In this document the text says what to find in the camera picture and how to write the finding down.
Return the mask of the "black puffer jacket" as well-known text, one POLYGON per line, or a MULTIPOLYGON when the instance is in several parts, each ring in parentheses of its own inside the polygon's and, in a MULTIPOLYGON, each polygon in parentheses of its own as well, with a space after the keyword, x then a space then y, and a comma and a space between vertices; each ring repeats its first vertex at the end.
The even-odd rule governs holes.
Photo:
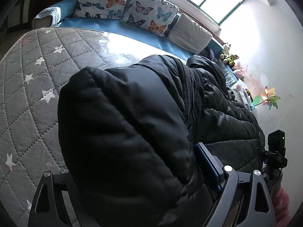
POLYGON ((262 167, 262 129, 203 56, 86 67, 61 89, 58 120, 65 164, 100 226, 204 223, 213 198, 196 163, 199 142, 237 171, 262 167))

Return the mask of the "colourful pinwheel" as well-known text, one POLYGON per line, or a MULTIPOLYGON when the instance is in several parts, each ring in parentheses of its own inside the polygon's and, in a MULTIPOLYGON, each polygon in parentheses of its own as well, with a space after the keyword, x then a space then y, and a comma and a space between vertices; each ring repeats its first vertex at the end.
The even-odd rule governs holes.
POLYGON ((280 97, 276 95, 275 88, 269 88, 265 86, 264 91, 260 95, 256 95, 253 99, 252 104, 256 107, 258 105, 267 106, 269 110, 273 107, 278 109, 277 102, 280 100, 280 97))

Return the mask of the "pink plush toy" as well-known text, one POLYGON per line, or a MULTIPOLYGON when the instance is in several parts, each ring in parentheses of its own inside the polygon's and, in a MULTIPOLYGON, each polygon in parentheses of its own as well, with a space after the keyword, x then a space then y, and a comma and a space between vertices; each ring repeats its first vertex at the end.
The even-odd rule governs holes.
POLYGON ((236 69, 233 71, 233 74, 238 78, 238 79, 242 79, 244 78, 244 73, 241 69, 236 69))

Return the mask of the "green brown plush toy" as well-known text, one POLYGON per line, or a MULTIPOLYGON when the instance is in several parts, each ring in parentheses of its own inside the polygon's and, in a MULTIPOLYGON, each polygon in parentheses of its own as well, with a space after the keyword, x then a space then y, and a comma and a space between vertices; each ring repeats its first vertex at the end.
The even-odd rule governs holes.
POLYGON ((239 59, 239 56, 236 54, 226 55, 223 59, 224 64, 228 64, 231 68, 235 66, 235 60, 239 59))

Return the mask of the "purple plush toy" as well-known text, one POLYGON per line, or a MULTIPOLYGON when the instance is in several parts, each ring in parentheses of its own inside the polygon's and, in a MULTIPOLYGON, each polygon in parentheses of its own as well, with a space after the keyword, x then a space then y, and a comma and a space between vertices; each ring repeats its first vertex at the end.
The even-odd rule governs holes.
POLYGON ((209 48, 208 50, 208 58, 213 61, 215 59, 215 55, 214 55, 214 52, 213 52, 213 49, 209 48))

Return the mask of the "white plush toy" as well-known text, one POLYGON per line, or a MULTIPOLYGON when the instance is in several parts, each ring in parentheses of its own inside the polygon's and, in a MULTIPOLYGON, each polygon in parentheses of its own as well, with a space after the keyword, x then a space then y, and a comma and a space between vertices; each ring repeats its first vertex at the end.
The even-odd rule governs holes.
POLYGON ((230 43, 225 43, 225 44, 223 45, 223 51, 222 51, 221 54, 220 54, 220 58, 221 58, 221 59, 224 59, 224 58, 226 58, 227 56, 229 56, 230 47, 231 47, 231 44, 230 44, 230 43))

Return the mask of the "plain grey pillow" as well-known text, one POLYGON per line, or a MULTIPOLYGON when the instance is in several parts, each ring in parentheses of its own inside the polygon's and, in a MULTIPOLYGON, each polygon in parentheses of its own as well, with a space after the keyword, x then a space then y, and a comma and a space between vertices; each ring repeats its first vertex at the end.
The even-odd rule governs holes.
POLYGON ((199 54, 209 44, 212 37, 209 31, 187 15, 181 14, 167 39, 187 51, 199 54))

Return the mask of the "right butterfly print pillow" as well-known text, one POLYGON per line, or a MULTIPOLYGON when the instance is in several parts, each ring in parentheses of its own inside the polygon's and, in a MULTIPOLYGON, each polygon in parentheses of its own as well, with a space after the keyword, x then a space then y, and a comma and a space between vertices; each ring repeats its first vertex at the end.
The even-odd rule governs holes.
POLYGON ((130 0, 122 21, 163 37, 178 12, 179 8, 166 0, 130 0))

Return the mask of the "butterfly print pillow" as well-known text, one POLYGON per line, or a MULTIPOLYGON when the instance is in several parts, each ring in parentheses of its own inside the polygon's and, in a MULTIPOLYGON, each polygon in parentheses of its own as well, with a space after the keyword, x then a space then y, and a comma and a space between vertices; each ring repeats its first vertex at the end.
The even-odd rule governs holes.
POLYGON ((127 0, 77 0, 74 17, 86 19, 118 19, 127 0))
POLYGON ((166 0, 130 0, 122 21, 163 37, 178 12, 179 8, 166 0))

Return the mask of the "left butterfly print pillow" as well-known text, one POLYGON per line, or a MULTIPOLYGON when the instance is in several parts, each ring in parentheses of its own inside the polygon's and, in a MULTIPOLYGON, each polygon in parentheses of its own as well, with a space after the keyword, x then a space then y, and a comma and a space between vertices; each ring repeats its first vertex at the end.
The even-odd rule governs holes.
POLYGON ((127 0, 77 0, 74 17, 86 19, 118 19, 127 0))

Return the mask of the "grey star quilted mattress cover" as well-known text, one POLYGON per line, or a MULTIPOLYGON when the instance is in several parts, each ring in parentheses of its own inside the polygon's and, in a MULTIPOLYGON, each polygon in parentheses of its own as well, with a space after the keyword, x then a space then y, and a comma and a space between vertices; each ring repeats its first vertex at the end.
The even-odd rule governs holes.
POLYGON ((62 87, 86 66, 128 66, 147 45, 122 35, 73 28, 24 34, 1 60, 1 203, 17 226, 28 223, 45 171, 65 173, 58 141, 62 87))

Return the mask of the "blue bed sheet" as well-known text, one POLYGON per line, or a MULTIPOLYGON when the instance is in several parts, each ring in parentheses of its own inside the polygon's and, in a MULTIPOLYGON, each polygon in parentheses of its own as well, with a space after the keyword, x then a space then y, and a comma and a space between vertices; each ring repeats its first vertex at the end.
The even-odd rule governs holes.
POLYGON ((35 19, 45 19, 50 17, 51 27, 74 27, 85 28, 89 30, 98 30, 115 33, 146 43, 150 46, 171 53, 181 59, 187 60, 194 53, 187 51, 178 45, 170 42, 166 37, 159 37, 139 27, 128 25, 118 19, 90 19, 82 17, 73 17, 77 0, 63 0, 44 10, 42 10, 35 19))

